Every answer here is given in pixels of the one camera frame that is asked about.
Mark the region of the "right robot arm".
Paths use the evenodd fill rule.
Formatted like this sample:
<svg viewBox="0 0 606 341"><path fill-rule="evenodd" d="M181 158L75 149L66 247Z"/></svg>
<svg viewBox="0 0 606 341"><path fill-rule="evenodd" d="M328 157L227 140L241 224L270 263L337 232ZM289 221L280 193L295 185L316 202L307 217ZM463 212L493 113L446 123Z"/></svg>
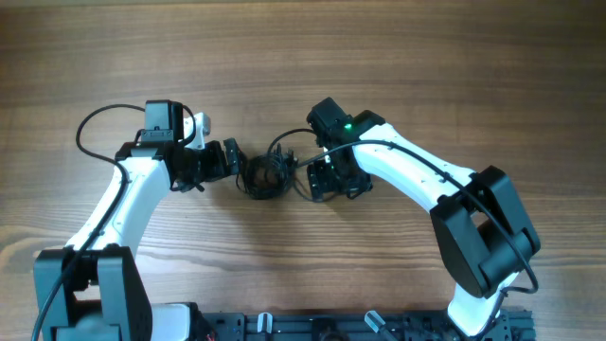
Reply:
<svg viewBox="0 0 606 341"><path fill-rule="evenodd" d="M356 117L326 98L307 122L323 153L306 162L312 198L353 199L379 177L430 216L441 259L455 282L443 312L407 314L389 330L374 311L365 323L386 340L522 340L533 336L527 314L503 310L510 293L534 294L539 285L529 261L539 236L510 178L444 161L402 137L371 111Z"/></svg>

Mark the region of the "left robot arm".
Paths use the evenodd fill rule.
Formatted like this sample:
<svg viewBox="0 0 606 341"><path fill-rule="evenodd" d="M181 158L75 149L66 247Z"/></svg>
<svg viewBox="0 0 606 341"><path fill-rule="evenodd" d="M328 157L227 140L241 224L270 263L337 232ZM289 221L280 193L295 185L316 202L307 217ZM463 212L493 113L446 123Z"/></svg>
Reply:
<svg viewBox="0 0 606 341"><path fill-rule="evenodd" d="M34 340L216 340L194 303L152 304L134 258L158 204L241 172L237 142L205 141L209 118L149 100L134 140L108 158L111 183L82 228L34 262Z"/></svg>

